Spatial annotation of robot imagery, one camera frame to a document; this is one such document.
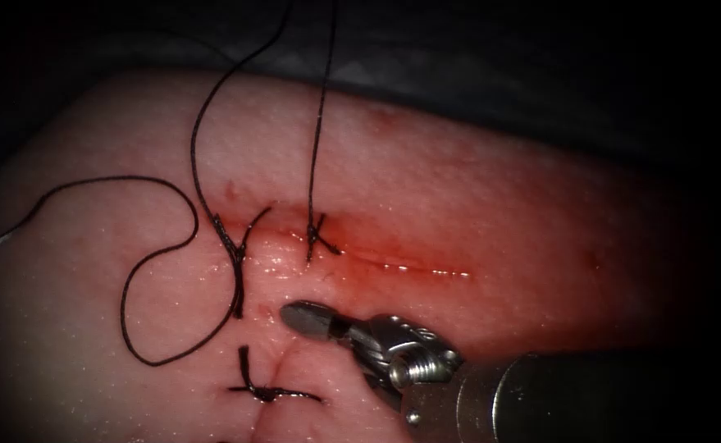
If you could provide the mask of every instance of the moist tissue surface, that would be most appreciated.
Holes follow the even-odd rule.
[[[158,176],[195,200],[189,139],[218,74],[129,72],[63,112],[0,170],[0,231],[70,180]],[[351,355],[297,337],[294,299],[355,317],[396,313],[447,337],[466,359],[673,340],[691,313],[698,263],[691,211],[664,180],[490,130],[328,93],[308,265],[313,87],[232,77],[199,131],[210,206],[231,237],[266,206],[244,261],[244,318],[195,354],[136,360],[119,324],[122,286],[144,255],[184,240],[185,202],[150,183],[64,191],[0,245],[0,423],[26,441],[406,442],[397,413]],[[226,251],[199,209],[187,248],[130,284],[129,333],[149,359],[189,348],[234,289]],[[242,385],[326,399],[262,404]]]

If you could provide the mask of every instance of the skin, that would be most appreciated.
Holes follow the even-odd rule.
[[[54,185],[93,176],[158,176],[195,200],[188,141],[217,77],[134,71],[95,86],[0,169],[0,231]],[[322,236],[346,253],[317,245],[308,266],[317,105],[311,86],[238,74],[208,110],[199,178],[232,239],[273,209],[249,240],[244,318],[185,359],[143,365],[118,317],[131,267],[190,233],[170,190],[67,190],[0,245],[3,430],[25,441],[409,441],[348,351],[284,327],[278,308],[294,299],[410,317],[475,361],[686,339],[701,248],[678,185],[340,93],[326,101],[314,202]],[[190,246],[131,283],[130,336],[151,359],[190,347],[230,302],[226,251],[201,208],[199,220]],[[242,385],[244,344],[255,384],[326,403],[226,391]]]

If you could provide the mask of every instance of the dark background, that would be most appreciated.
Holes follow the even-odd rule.
[[[702,164],[690,121],[710,50],[700,11],[487,3],[340,1],[331,87],[659,171]],[[284,5],[0,4],[0,164],[112,73],[230,66],[217,51],[242,58]],[[295,1],[281,40],[248,71],[317,83],[329,18],[329,0]]]

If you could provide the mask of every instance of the pink skin surface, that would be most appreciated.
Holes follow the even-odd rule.
[[[158,176],[194,201],[189,138],[216,73],[143,71],[84,95],[0,170],[0,231],[70,180]],[[197,143],[201,186],[232,239],[265,206],[244,262],[244,318],[158,368],[125,347],[130,269],[184,240],[189,210],[149,183],[99,183],[51,199],[0,245],[0,411],[30,441],[405,442],[400,417],[351,356],[297,337],[278,308],[312,299],[347,314],[398,313],[467,359],[679,340],[691,319],[691,211],[658,177],[423,112],[330,92],[314,204],[327,214],[305,262],[311,86],[230,78]],[[141,268],[127,319],[164,359],[220,321],[234,277],[199,208],[187,248]],[[240,386],[326,399],[262,404]]]

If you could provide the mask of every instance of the black suture thread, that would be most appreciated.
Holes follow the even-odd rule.
[[[149,181],[149,182],[157,183],[159,185],[164,185],[164,186],[170,188],[171,190],[174,190],[177,194],[179,194],[180,197],[182,197],[182,199],[185,200],[185,202],[188,204],[191,212],[194,215],[194,231],[191,233],[191,236],[185,242],[183,242],[179,245],[176,245],[176,246],[171,246],[170,248],[178,249],[178,248],[190,243],[190,241],[196,236],[196,232],[199,231],[199,219],[197,217],[196,207],[194,206],[193,201],[191,201],[191,199],[189,199],[188,196],[185,195],[185,193],[180,188],[178,188],[176,185],[174,185],[173,183],[171,183],[168,180],[163,180],[161,178],[151,177],[151,176],[135,176],[135,175],[95,177],[95,178],[89,178],[89,179],[83,179],[83,180],[70,181],[70,182],[64,183],[62,185],[54,186],[49,191],[47,191],[45,194],[40,196],[37,203],[34,204],[32,209],[30,209],[30,211],[23,218],[21,218],[21,220],[19,222],[17,222],[15,225],[13,225],[7,231],[4,231],[2,234],[0,234],[0,242],[4,241],[6,238],[9,238],[15,231],[20,229],[23,225],[26,225],[27,223],[29,223],[32,220],[32,218],[34,218],[34,216],[40,211],[40,208],[43,207],[43,205],[46,203],[46,201],[48,199],[50,199],[56,193],[63,191],[63,190],[67,190],[67,189],[75,187],[75,186],[79,186],[79,185],[87,185],[90,183],[98,183],[101,181],[124,181],[124,180],[140,180],[140,181]]]
[[[199,202],[202,205],[202,208],[207,213],[208,218],[212,224],[212,228],[215,229],[216,234],[218,235],[218,238],[221,239],[221,242],[224,245],[224,248],[226,249],[226,252],[229,254],[229,259],[231,261],[232,271],[235,274],[235,290],[234,294],[231,297],[231,302],[229,304],[229,308],[226,310],[226,313],[224,314],[223,318],[219,321],[217,326],[212,329],[204,338],[202,338],[196,345],[190,347],[189,349],[177,354],[173,355],[167,359],[153,361],[148,360],[142,357],[136,350],[133,348],[132,344],[130,343],[130,337],[128,336],[128,331],[125,325],[125,303],[124,300],[127,297],[127,291],[128,286],[130,285],[130,279],[135,274],[136,271],[138,271],[138,268],[141,263],[137,264],[133,270],[130,272],[130,276],[128,277],[128,280],[125,282],[125,287],[122,290],[122,299],[123,303],[121,305],[121,325],[122,325],[122,336],[125,339],[125,344],[128,346],[128,350],[142,363],[147,364],[148,366],[162,366],[167,363],[171,363],[175,360],[182,359],[183,357],[192,354],[197,349],[201,348],[205,344],[207,344],[223,327],[226,325],[226,323],[231,318],[232,314],[235,315],[236,318],[242,318],[242,308],[244,304],[244,298],[245,298],[245,284],[243,279],[243,261],[245,258],[245,249],[246,249],[246,242],[248,240],[248,237],[250,235],[251,230],[256,225],[256,223],[259,221],[260,218],[262,218],[266,213],[270,211],[270,208],[264,208],[249,224],[248,227],[245,230],[245,233],[243,235],[243,240],[240,243],[239,246],[235,245],[235,243],[231,240],[229,237],[229,234],[226,233],[226,228],[223,226],[223,222],[221,222],[221,217],[217,214],[217,212],[212,212],[210,207],[207,205],[207,200],[204,198],[204,194],[202,192],[202,186],[199,183],[199,174],[197,172],[196,168],[196,137],[199,133],[199,126],[201,125],[201,121],[204,118],[204,114],[207,112],[207,109],[210,105],[210,102],[215,97],[215,94],[217,94],[219,88],[221,88],[221,85],[226,82],[226,80],[229,78],[230,75],[234,74],[242,65],[244,65],[249,60],[253,59],[260,53],[262,53],[265,49],[269,48],[273,43],[275,43],[278,38],[281,36],[281,33],[283,33],[284,27],[289,20],[289,14],[292,9],[292,2],[291,0],[286,5],[286,10],[284,12],[283,17],[281,17],[281,23],[279,23],[278,28],[276,29],[276,33],[268,40],[264,45],[262,45],[259,49],[256,51],[250,53],[247,57],[239,61],[236,65],[231,67],[220,79],[218,82],[216,82],[215,86],[212,87],[212,90],[210,91],[210,94],[207,96],[207,99],[202,104],[201,109],[199,109],[199,114],[196,117],[196,122],[194,123],[194,130],[190,137],[190,164],[191,164],[191,171],[193,172],[194,176],[194,186],[196,188],[196,195],[199,198]]]
[[[257,50],[250,53],[248,56],[237,62],[236,65],[231,67],[219,80],[215,83],[215,85],[212,87],[212,90],[210,90],[210,94],[208,94],[207,99],[204,100],[204,104],[202,104],[201,109],[199,109],[199,114],[196,116],[196,122],[194,123],[194,130],[193,133],[190,136],[190,166],[191,171],[193,172],[194,176],[194,186],[196,187],[196,195],[199,198],[199,202],[202,205],[202,208],[207,213],[208,218],[210,220],[210,223],[212,224],[212,228],[215,230],[216,234],[218,235],[218,238],[221,239],[221,243],[223,243],[223,247],[226,249],[226,252],[229,254],[229,259],[231,260],[232,269],[234,270],[235,274],[235,293],[234,296],[231,299],[231,304],[229,306],[229,311],[227,317],[230,317],[233,313],[236,318],[242,318],[243,317],[243,305],[244,305],[244,299],[245,299],[245,291],[244,291],[244,283],[243,283],[243,269],[242,269],[242,262],[245,257],[245,239],[248,238],[249,232],[251,227],[253,227],[253,224],[258,221],[258,219],[263,216],[267,211],[270,210],[270,208],[264,209],[259,215],[256,216],[256,218],[251,222],[249,225],[248,230],[245,232],[245,236],[243,239],[243,242],[240,244],[240,246],[236,246],[234,241],[229,237],[229,234],[226,233],[226,228],[223,226],[223,223],[221,223],[221,218],[218,216],[216,212],[213,212],[212,209],[210,209],[209,205],[207,205],[207,200],[204,198],[204,193],[202,192],[202,186],[199,183],[199,174],[197,172],[196,167],[196,137],[199,134],[199,127],[202,124],[202,119],[204,118],[204,114],[207,112],[208,107],[210,106],[210,103],[212,102],[212,99],[215,98],[215,95],[217,94],[218,90],[221,88],[221,86],[226,82],[226,80],[229,78],[230,75],[234,74],[238,69],[240,69],[245,63],[248,61],[254,59],[256,56],[258,56],[260,53],[264,52],[267,48],[270,48],[273,43],[275,43],[278,38],[281,36],[281,34],[284,32],[284,28],[286,26],[286,23],[289,21],[289,14],[292,11],[292,1],[290,0],[286,4],[286,10],[284,11],[283,16],[281,17],[281,23],[279,23],[278,28],[276,29],[276,33],[261,47],[259,47]]]
[[[194,214],[195,214],[196,209],[192,203],[191,203],[191,206],[194,208]],[[249,223],[248,229],[244,236],[244,239],[248,238],[248,233],[253,228],[253,225],[259,220],[259,218],[261,216],[266,214],[267,211],[269,211],[269,210],[270,210],[270,208],[264,208],[259,213],[259,215],[257,215],[251,223]],[[239,262],[232,262],[232,268],[234,269],[234,272],[235,272],[235,279],[237,280],[238,283],[237,283],[237,285],[235,285],[235,292],[234,292],[234,295],[232,296],[231,305],[226,310],[226,313],[223,315],[223,318],[218,322],[218,324],[204,338],[199,340],[195,345],[180,352],[179,354],[172,355],[171,357],[165,358],[163,360],[146,359],[141,354],[139,354],[139,352],[134,348],[132,342],[130,341],[130,335],[128,334],[128,328],[127,328],[127,324],[126,324],[127,320],[125,318],[125,302],[128,298],[128,288],[130,287],[130,281],[133,279],[134,274],[139,270],[141,265],[143,265],[145,262],[147,262],[151,258],[154,258],[154,257],[160,255],[161,253],[168,252],[169,250],[171,250],[171,249],[161,249],[160,251],[151,253],[147,257],[144,257],[140,262],[136,263],[136,265],[133,266],[133,269],[130,271],[130,274],[129,274],[127,280],[125,280],[125,286],[122,288],[122,301],[120,304],[120,324],[121,324],[121,328],[122,328],[122,338],[125,341],[125,345],[127,346],[128,350],[130,351],[131,354],[133,354],[134,357],[136,357],[136,359],[138,359],[141,363],[144,363],[144,364],[146,364],[148,366],[152,366],[152,367],[162,366],[164,364],[171,363],[173,361],[182,359],[183,357],[187,357],[188,355],[191,355],[193,352],[195,352],[197,349],[199,349],[202,346],[204,346],[205,344],[207,344],[210,340],[212,340],[212,338],[215,335],[217,335],[217,333],[223,328],[223,326],[226,325],[226,322],[229,321],[229,318],[231,318],[232,307],[233,307],[233,305],[236,305],[237,299],[240,298],[240,295],[243,294],[243,291],[244,291],[244,285],[243,285],[243,281],[242,281],[242,268],[241,268],[242,261],[240,260]],[[239,250],[245,251],[245,243],[240,245]]]
[[[305,262],[310,263],[313,256],[313,244],[319,241],[325,245],[328,251],[335,255],[341,255],[341,250],[334,244],[324,240],[319,235],[322,223],[325,221],[325,214],[319,217],[317,226],[313,225],[313,177],[317,168],[317,151],[319,150],[319,136],[322,134],[322,114],[325,110],[325,96],[327,94],[327,81],[330,79],[330,65],[333,62],[333,48],[335,47],[335,28],[336,17],[338,16],[338,4],[336,0],[332,2],[331,22],[330,22],[330,42],[327,44],[327,63],[325,64],[325,75],[322,77],[322,94],[319,97],[319,111],[317,112],[317,128],[313,135],[313,150],[311,152],[311,177],[308,180],[308,225],[305,228],[306,237],[308,238],[308,252],[305,255]]]
[[[270,403],[272,401],[275,401],[276,398],[281,396],[290,396],[290,397],[304,397],[311,400],[316,400],[319,403],[322,403],[322,397],[314,394],[309,394],[308,392],[302,392],[300,390],[291,390],[291,389],[285,389],[281,387],[258,387],[254,386],[251,382],[251,373],[250,373],[250,363],[248,359],[248,345],[242,345],[239,349],[237,349],[238,353],[240,354],[240,374],[243,376],[243,382],[245,383],[245,386],[232,386],[227,387],[227,390],[232,391],[248,391],[250,392],[257,400],[261,400],[264,403]]]

